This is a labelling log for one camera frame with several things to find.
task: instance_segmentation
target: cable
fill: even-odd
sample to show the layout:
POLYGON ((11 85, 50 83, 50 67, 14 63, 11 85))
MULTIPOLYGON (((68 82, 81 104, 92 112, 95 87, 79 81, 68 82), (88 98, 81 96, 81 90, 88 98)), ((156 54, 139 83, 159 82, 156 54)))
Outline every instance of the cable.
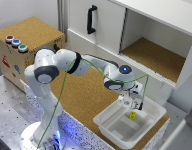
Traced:
MULTIPOLYGON (((65 72, 65 76, 64 76, 64 79, 63 79, 63 85, 62 85, 62 87, 61 87, 61 92, 60 92, 60 95, 59 95, 57 104, 56 104, 55 109, 54 109, 54 111, 53 111, 52 117, 51 117, 51 119, 50 119, 50 121, 49 121, 49 124, 48 124, 47 128, 45 129, 45 132, 43 133, 43 135, 42 135, 42 137, 41 137, 41 139, 40 139, 40 141, 39 141, 39 143, 38 143, 38 146, 37 146, 37 149, 36 149, 36 150, 38 150, 38 148, 39 148, 39 146, 40 146, 40 143, 42 142, 42 139, 43 139, 43 137, 45 136, 45 133, 47 132, 47 130, 48 130, 48 128, 49 128, 49 126, 50 126, 53 118, 54 118, 54 114, 55 114, 55 112, 56 112, 57 106, 58 106, 58 104, 59 104, 59 102, 60 102, 60 99, 61 99, 61 96, 62 96, 62 94, 63 94, 63 89, 64 89, 64 85, 65 85, 65 80, 66 80, 66 77, 67 77, 67 72, 68 72, 68 70, 70 69, 70 66, 74 63, 75 60, 76 60, 76 59, 73 59, 73 60, 69 63, 69 65, 68 65, 68 68, 67 68, 67 70, 66 70, 66 72, 65 72)), ((114 81, 114 82, 118 82, 118 83, 133 82, 133 81, 139 80, 139 79, 147 76, 146 83, 145 83, 145 87, 144 87, 144 92, 143 92, 143 97, 142 97, 142 102, 141 102, 141 105, 140 105, 141 110, 142 110, 142 105, 143 105, 143 101, 144 101, 144 97, 145 97, 145 90, 146 90, 147 82, 148 82, 148 79, 149 79, 149 75, 148 75, 148 74, 143 75, 143 76, 141 76, 141 77, 139 77, 139 78, 136 78, 136 79, 134 79, 134 80, 131 80, 131 81, 124 81, 124 82, 122 82, 122 81, 116 81, 116 80, 113 80, 113 79, 109 78, 108 76, 106 76, 106 75, 105 75, 97 66, 95 66, 92 62, 90 62, 90 61, 88 61, 88 60, 86 60, 86 59, 82 59, 82 60, 84 60, 84 61, 88 62, 89 64, 91 64, 93 67, 95 67, 95 69, 96 69, 97 71, 99 71, 103 76, 105 76, 105 77, 108 78, 109 80, 114 81)))

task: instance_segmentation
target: robotic arm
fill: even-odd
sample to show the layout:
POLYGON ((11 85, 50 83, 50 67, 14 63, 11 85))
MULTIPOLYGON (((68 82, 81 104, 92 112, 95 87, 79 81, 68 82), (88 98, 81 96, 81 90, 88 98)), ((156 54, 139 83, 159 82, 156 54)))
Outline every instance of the robotic arm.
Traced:
MULTIPOLYGON (((68 71, 70 74, 77 76, 84 75, 91 67, 91 64, 83 60, 86 59, 100 68, 110 79, 122 82, 134 80, 132 69, 127 65, 119 67, 118 64, 113 61, 104 60, 95 56, 80 55, 77 52, 65 49, 61 49, 55 53, 50 47, 41 47, 35 56, 34 65, 27 67, 25 70, 27 83, 44 110, 41 124, 36 129, 32 137, 32 141, 35 146, 38 145, 41 136, 48 126, 49 120, 58 101, 58 99, 51 92, 49 83, 59 75, 59 70, 67 70, 68 65, 74 59, 76 60, 70 66, 68 71)), ((109 90, 114 90, 115 92, 120 93, 117 103, 123 107, 137 109, 139 104, 135 98, 142 98, 142 84, 136 81, 119 83, 111 81, 107 77, 104 77, 104 86, 109 90)), ((51 135, 56 134, 56 131, 59 130, 57 122, 58 116, 62 113, 62 111, 63 108, 61 104, 59 104, 57 106, 53 121, 42 141, 48 141, 51 135)))

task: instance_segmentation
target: wooden box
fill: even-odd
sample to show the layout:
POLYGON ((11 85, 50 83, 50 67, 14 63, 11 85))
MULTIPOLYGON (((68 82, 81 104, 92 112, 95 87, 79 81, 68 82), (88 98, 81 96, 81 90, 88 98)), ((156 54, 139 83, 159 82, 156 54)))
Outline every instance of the wooden box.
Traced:
POLYGON ((38 47, 54 47, 54 44, 59 48, 65 48, 64 34, 36 17, 0 29, 0 66, 3 75, 24 90, 20 79, 25 81, 24 70, 34 63, 38 47), (13 35, 15 39, 27 45, 28 52, 19 53, 11 44, 6 44, 5 38, 8 35, 13 35))

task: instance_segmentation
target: black handle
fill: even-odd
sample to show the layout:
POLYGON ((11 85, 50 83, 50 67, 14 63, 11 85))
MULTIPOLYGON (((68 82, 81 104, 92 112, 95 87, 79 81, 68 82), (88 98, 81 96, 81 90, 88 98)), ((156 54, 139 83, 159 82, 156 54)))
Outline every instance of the black handle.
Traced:
POLYGON ((92 5, 92 8, 88 10, 88 24, 87 24, 88 34, 92 34, 96 31, 94 28, 92 28, 92 12, 94 10, 97 10, 97 7, 94 5, 92 5))

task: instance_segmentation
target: cabinet shelf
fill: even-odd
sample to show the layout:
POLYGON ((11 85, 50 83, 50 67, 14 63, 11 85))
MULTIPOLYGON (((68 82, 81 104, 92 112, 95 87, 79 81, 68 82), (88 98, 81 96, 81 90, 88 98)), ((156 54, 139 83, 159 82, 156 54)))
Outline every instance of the cabinet shelf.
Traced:
POLYGON ((186 60, 145 38, 140 38, 121 53, 174 82, 177 82, 186 60))

